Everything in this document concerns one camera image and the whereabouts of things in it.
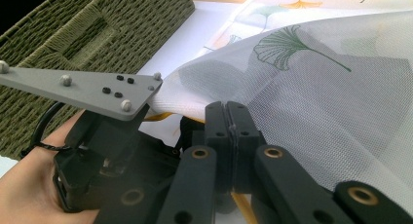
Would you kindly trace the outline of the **green woven basket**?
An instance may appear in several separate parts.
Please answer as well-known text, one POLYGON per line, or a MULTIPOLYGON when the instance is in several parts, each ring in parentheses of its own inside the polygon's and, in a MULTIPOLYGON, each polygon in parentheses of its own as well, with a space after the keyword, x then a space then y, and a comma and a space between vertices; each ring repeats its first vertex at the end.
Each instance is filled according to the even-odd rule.
POLYGON ((0 0, 0 60, 135 73, 194 10, 193 0, 0 0))

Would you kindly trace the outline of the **leaf print mesh laundry bag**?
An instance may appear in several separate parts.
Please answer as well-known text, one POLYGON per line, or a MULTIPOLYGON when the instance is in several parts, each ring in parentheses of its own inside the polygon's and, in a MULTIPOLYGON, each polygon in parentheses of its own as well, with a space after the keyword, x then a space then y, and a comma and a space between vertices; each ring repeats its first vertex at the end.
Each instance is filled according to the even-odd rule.
POLYGON ((151 100, 195 120, 245 105, 323 187, 367 183, 413 216, 413 0, 249 0, 151 100))

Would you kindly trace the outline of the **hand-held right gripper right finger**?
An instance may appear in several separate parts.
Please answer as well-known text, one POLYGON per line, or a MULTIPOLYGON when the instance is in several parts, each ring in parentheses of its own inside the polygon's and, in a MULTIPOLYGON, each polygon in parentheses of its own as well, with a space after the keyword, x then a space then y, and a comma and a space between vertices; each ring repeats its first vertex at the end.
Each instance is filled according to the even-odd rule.
POLYGON ((233 190, 235 192, 251 192, 256 180, 255 152, 263 143, 263 137, 255 126, 246 106, 229 101, 226 107, 234 148, 233 190))

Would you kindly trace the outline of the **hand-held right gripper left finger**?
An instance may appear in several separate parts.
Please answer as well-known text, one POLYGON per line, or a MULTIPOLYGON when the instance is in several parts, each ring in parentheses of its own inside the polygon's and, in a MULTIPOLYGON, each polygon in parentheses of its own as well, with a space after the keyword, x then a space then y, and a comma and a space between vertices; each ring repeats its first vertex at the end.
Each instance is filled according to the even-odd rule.
POLYGON ((203 130, 194 131, 193 144, 207 146, 216 153, 215 189, 219 194, 228 193, 231 184, 231 146, 224 106, 213 102, 205 110, 203 130))

